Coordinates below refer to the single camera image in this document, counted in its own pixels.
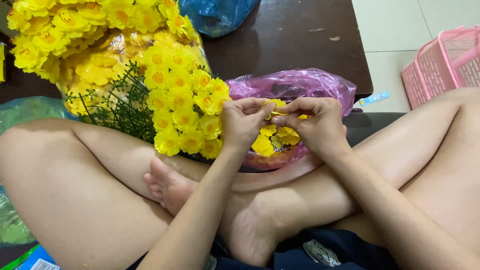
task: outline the white floor tile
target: white floor tile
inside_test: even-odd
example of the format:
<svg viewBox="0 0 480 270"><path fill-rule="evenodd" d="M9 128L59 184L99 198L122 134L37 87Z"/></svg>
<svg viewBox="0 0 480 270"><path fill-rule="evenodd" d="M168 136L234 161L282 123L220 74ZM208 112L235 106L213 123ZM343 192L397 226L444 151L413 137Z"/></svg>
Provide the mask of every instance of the white floor tile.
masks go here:
<svg viewBox="0 0 480 270"><path fill-rule="evenodd" d="M353 0L353 7L365 52L418 50L432 38L417 0Z"/></svg>
<svg viewBox="0 0 480 270"><path fill-rule="evenodd" d="M407 96L403 88L400 72L413 61L416 51L367 52L368 67L373 81L374 94L387 91L389 98L354 108L362 108L364 112L408 112Z"/></svg>
<svg viewBox="0 0 480 270"><path fill-rule="evenodd" d="M480 25L480 0L418 0L433 37L443 30Z"/></svg>

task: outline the dark wooden table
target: dark wooden table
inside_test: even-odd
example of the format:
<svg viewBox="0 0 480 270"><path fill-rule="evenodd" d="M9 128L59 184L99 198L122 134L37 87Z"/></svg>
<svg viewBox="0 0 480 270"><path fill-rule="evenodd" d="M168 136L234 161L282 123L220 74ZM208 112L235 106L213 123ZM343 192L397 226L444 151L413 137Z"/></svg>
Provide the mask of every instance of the dark wooden table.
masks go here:
<svg viewBox="0 0 480 270"><path fill-rule="evenodd" d="M356 100L373 93L351 0L261 0L239 29L204 38L204 47L212 71L223 79L315 67L356 84ZM15 68L13 56L7 57L7 76L0 84L0 104L31 96L60 98L55 85Z"/></svg>

